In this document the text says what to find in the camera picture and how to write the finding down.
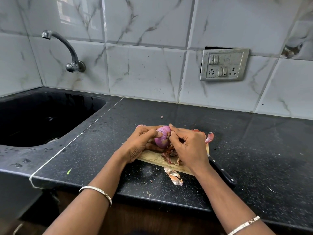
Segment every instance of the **hand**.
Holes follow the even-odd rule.
[[[154,144],[153,138],[162,137],[162,133],[157,129],[161,126],[137,126],[135,131],[125,143],[116,151],[119,152],[127,163],[135,161],[144,149],[162,151]]]
[[[205,134],[193,130],[176,128],[172,124],[170,141],[179,158],[195,174],[199,169],[211,169],[205,145]]]

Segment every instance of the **kitchen counter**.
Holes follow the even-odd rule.
[[[136,125],[172,123],[214,133],[210,154],[237,179],[235,193],[264,221],[313,232],[313,121],[104,97],[101,110],[57,141],[0,146],[0,171],[31,176],[38,188],[77,193]],[[181,176],[183,186],[176,186],[162,167],[136,160],[126,166],[113,202],[214,218],[197,180]]]

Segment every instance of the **wall tile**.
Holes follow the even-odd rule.
[[[0,0],[0,33],[26,34],[22,16],[15,0]]]
[[[313,0],[303,2],[281,56],[313,60]]]
[[[186,47],[193,0],[104,0],[110,43]]]
[[[196,0],[188,49],[247,47],[279,56],[302,0]]]
[[[313,62],[279,59],[256,113],[313,119]]]
[[[111,94],[178,102],[186,51],[106,45]]]
[[[250,56],[243,81],[200,81],[201,51],[187,51],[179,103],[254,111],[277,58]]]
[[[0,96],[42,86],[26,36],[0,33]]]
[[[31,43],[46,86],[109,93],[104,43],[69,40],[78,59],[86,64],[84,73],[70,73],[65,69],[72,58],[69,50],[58,39],[33,37]]]
[[[100,0],[18,0],[28,32],[46,29],[66,38],[104,42]]]

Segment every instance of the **sink basin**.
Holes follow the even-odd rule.
[[[0,144],[33,147],[58,139],[106,104],[88,93],[52,88],[0,98]]]

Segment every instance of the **wooden cutting board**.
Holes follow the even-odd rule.
[[[209,154],[209,144],[207,143],[207,153]],[[193,175],[188,167],[184,165],[176,166],[175,164],[169,164],[164,157],[162,157],[162,153],[144,150],[142,154],[137,158],[140,161],[148,162],[154,165],[158,165],[161,167],[169,167],[173,170],[183,172],[189,175]]]

